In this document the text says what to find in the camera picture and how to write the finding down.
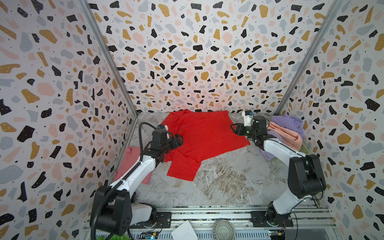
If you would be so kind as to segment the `red t-shirt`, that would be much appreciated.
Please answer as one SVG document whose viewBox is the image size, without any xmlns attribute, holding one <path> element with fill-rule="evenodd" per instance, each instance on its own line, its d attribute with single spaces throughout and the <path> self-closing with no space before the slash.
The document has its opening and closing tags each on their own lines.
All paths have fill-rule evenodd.
<svg viewBox="0 0 384 240">
<path fill-rule="evenodd" d="M 227 111 L 170 113 L 162 122 L 173 134 L 183 137 L 183 145 L 166 157 L 171 162 L 168 176 L 193 181 L 202 161 L 231 152 L 250 144 L 236 135 Z"/>
</svg>

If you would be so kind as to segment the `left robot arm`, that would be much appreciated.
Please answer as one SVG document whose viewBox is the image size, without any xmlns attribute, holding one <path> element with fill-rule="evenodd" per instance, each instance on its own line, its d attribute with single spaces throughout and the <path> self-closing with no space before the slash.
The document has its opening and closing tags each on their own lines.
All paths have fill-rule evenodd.
<svg viewBox="0 0 384 240">
<path fill-rule="evenodd" d="M 134 165 L 122 177 L 108 186 L 101 186 L 95 192 L 90 218 L 90 238 L 97 238 L 97 230 L 113 236 L 130 234 L 130 227 L 136 224 L 158 224 L 157 207 L 152 204 L 133 204 L 132 199 L 138 186 L 162 162 L 168 154 L 181 147 L 184 138 L 172 134 L 165 125 L 153 128 L 152 140 L 146 145 L 140 138 L 140 156 Z"/>
</svg>

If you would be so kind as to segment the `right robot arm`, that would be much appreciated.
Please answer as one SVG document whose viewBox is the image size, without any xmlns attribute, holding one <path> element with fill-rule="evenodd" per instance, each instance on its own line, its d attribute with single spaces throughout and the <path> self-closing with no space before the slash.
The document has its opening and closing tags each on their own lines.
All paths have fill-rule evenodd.
<svg viewBox="0 0 384 240">
<path fill-rule="evenodd" d="M 253 114 L 244 115 L 244 123 L 230 125 L 232 131 L 247 137 L 255 146 L 273 154 L 288 166 L 288 188 L 276 200 L 268 204 L 264 215 L 256 213 L 256 225 L 281 227 L 291 226 L 293 209 L 304 200 L 312 199 L 326 189 L 326 180 L 320 159 L 316 155 L 306 155 L 282 143 L 275 136 L 268 134 L 267 119 Z"/>
</svg>

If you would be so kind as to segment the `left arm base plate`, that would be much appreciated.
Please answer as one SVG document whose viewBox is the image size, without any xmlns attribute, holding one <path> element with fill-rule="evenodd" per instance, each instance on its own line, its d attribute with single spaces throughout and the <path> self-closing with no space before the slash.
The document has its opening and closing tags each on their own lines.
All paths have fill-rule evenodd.
<svg viewBox="0 0 384 240">
<path fill-rule="evenodd" d="M 152 229 L 169 229 L 171 227 L 171 223 L 171 212 L 158 212 L 153 220 L 130 225 L 130 229 L 144 229 L 146 231 Z"/>
</svg>

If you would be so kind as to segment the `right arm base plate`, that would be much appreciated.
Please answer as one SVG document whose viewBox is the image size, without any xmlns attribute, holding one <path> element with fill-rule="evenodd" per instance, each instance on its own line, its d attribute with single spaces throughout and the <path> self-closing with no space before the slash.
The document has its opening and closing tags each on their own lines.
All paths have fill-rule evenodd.
<svg viewBox="0 0 384 240">
<path fill-rule="evenodd" d="M 254 228 L 283 228 L 293 227 L 293 221 L 289 214 L 278 215 L 268 211 L 252 211 L 251 222 Z"/>
</svg>

